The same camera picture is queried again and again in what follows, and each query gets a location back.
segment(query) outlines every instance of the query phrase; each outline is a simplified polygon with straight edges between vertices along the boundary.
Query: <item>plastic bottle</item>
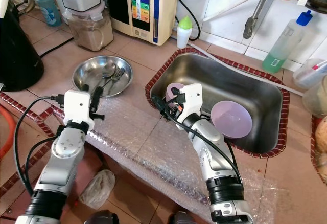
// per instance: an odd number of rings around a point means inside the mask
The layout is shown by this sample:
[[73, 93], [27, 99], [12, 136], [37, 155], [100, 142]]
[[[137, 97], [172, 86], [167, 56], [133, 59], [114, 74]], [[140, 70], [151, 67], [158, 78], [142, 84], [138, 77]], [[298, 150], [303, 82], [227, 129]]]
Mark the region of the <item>plastic bottle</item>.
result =
[[287, 57], [293, 49], [300, 43], [304, 36], [305, 26], [312, 18], [311, 11], [301, 13], [297, 20], [291, 20], [277, 42], [272, 47], [264, 62], [262, 68], [270, 73], [275, 73], [280, 70]]
[[191, 33], [192, 21], [186, 16], [178, 23], [177, 27], [177, 47], [179, 49], [186, 48]]
[[54, 0], [36, 0], [48, 26], [61, 25], [60, 13]]

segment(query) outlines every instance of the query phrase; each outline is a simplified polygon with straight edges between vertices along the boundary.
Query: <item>stainless steel sink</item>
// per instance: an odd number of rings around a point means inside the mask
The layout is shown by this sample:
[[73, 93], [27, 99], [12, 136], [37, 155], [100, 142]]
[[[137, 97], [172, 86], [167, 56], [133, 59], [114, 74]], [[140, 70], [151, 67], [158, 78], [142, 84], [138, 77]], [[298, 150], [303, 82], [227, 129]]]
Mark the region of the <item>stainless steel sink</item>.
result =
[[222, 100], [244, 106], [251, 114], [253, 128], [246, 137], [230, 140], [235, 145], [254, 153], [266, 153], [276, 147], [283, 100], [277, 87], [240, 75], [193, 53], [178, 55], [154, 84], [150, 96], [164, 97], [172, 82], [201, 83], [202, 112], [205, 114], [210, 114], [214, 104]]

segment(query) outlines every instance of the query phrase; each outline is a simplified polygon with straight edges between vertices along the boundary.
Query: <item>bubble wrap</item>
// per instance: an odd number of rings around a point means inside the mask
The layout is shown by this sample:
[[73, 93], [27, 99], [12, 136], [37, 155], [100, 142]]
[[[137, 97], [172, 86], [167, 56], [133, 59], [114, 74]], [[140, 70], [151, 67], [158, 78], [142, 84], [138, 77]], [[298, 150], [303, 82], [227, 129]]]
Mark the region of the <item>bubble wrap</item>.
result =
[[[94, 130], [88, 133], [89, 143], [179, 205], [212, 223], [198, 156], [185, 131], [153, 116], [153, 111], [136, 108], [124, 98], [101, 99], [97, 113], [106, 115], [106, 119], [96, 121]], [[272, 183], [264, 182], [262, 173], [239, 161], [238, 166], [245, 199], [257, 223], [274, 223], [277, 189]]]

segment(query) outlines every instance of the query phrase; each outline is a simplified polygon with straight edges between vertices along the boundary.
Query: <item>orange hose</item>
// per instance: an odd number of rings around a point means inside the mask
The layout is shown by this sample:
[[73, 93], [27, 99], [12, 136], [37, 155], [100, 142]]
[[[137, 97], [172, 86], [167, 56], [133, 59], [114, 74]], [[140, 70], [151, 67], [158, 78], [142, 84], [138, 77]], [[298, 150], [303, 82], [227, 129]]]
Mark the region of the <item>orange hose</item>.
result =
[[5, 117], [9, 123], [10, 133], [5, 145], [0, 149], [0, 160], [6, 155], [14, 143], [14, 132], [16, 127], [16, 122], [12, 117], [11, 113], [7, 111], [3, 106], [0, 105], [0, 113]]

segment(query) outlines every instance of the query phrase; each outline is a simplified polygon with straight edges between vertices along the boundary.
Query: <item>black cable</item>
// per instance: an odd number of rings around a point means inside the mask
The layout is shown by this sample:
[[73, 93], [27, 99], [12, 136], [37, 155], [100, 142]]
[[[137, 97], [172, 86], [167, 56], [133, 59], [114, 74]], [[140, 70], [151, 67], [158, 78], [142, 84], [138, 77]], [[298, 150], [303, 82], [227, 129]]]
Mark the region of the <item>black cable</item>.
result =
[[3, 220], [12, 220], [12, 221], [17, 221], [16, 218], [11, 218], [11, 217], [6, 217], [6, 216], [0, 216], [0, 219], [3, 219]]
[[23, 183], [24, 187], [26, 188], [26, 190], [28, 191], [28, 193], [32, 196], [33, 194], [33, 189], [31, 187], [29, 187], [28, 183], [26, 182], [26, 178], [21, 170], [20, 167], [20, 162], [19, 162], [19, 156], [18, 156], [18, 131], [19, 131], [19, 127], [20, 124], [22, 123], [24, 117], [26, 116], [26, 114], [29, 112], [29, 110], [31, 109], [31, 107], [38, 101], [40, 100], [44, 100], [44, 99], [52, 99], [53, 97], [50, 96], [45, 96], [45, 97], [40, 97], [37, 98], [36, 100], [34, 100], [24, 111], [24, 113], [21, 115], [21, 117], [19, 118], [16, 128], [15, 128], [15, 133], [14, 133], [14, 159], [15, 159], [15, 164], [16, 164], [16, 168], [17, 168], [17, 173], [18, 176], [21, 180], [21, 182]]
[[26, 177], [26, 183], [29, 185], [28, 187], [29, 188], [32, 188], [31, 186], [31, 182], [30, 182], [30, 178], [29, 178], [29, 160], [30, 160], [30, 157], [32, 155], [32, 152], [41, 144], [45, 143], [45, 142], [48, 142], [48, 141], [54, 141], [55, 139], [57, 138], [57, 136], [54, 136], [54, 137], [50, 137], [50, 138], [46, 138], [45, 140], [43, 141], [40, 141], [38, 143], [36, 143], [34, 146], [32, 146], [29, 154], [27, 155], [26, 157], [26, 161], [25, 161], [25, 177]]
[[165, 103], [165, 112], [166, 112], [166, 115], [168, 116], [168, 118], [170, 120], [172, 120], [174, 123], [176, 123], [178, 126], [185, 129], [187, 132], [191, 132], [195, 136], [197, 136], [200, 139], [204, 140], [206, 143], [208, 143], [209, 146], [211, 146], [214, 150], [216, 150], [231, 165], [231, 167], [233, 168], [233, 170], [235, 171], [235, 173], [237, 175], [237, 178], [238, 178], [240, 184], [243, 184], [241, 175], [239, 173], [239, 170], [237, 169], [235, 164], [229, 159], [229, 157], [222, 150], [220, 150], [214, 143], [212, 143], [210, 140], [208, 140], [206, 137], [204, 137], [200, 133], [196, 132], [195, 130], [193, 130], [193, 129], [187, 127], [187, 126], [185, 126], [184, 124], [178, 122], [175, 118], [173, 118], [173, 116], [169, 112], [170, 108], [168, 106], [168, 104], [172, 103], [172, 102], [173, 102], [173, 100], [170, 100], [170, 101]]
[[54, 51], [54, 50], [60, 48], [61, 46], [64, 46], [66, 43], [70, 42], [70, 41], [73, 40], [73, 39], [74, 39], [74, 38], [72, 37], [72, 38], [68, 39], [67, 41], [64, 41], [63, 43], [59, 44], [58, 46], [55, 46], [54, 48], [52, 48], [52, 49], [50, 49], [50, 50], [44, 52], [43, 54], [40, 55], [40, 58], [43, 58], [43, 57], [44, 57], [45, 55], [47, 55], [48, 53], [50, 53], [50, 52], [52, 52], [52, 51]]
[[199, 37], [200, 37], [200, 33], [201, 33], [200, 25], [199, 25], [198, 21], [196, 20], [194, 14], [193, 14], [193, 13], [190, 11], [190, 9], [185, 5], [185, 3], [184, 3], [182, 0], [179, 0], [179, 2], [180, 2], [180, 3], [181, 3], [181, 4], [186, 8], [186, 10], [188, 10], [188, 12], [189, 12], [190, 15], [193, 17], [193, 19], [194, 19], [194, 21], [195, 21], [195, 23], [196, 23], [196, 25], [197, 25], [197, 27], [198, 27], [198, 35], [197, 35], [197, 37], [194, 38], [194, 39], [190, 39], [190, 41], [195, 41], [195, 40], [199, 39]]
[[233, 158], [233, 163], [235, 164], [235, 167], [236, 167], [237, 169], [239, 169], [239, 168], [237, 167], [237, 163], [236, 163], [235, 155], [234, 155], [233, 149], [232, 149], [232, 147], [231, 147], [231, 145], [230, 145], [230, 142], [225, 140], [225, 143], [226, 143], [227, 146], [228, 146], [228, 149], [229, 149], [229, 151], [230, 151], [231, 157]]

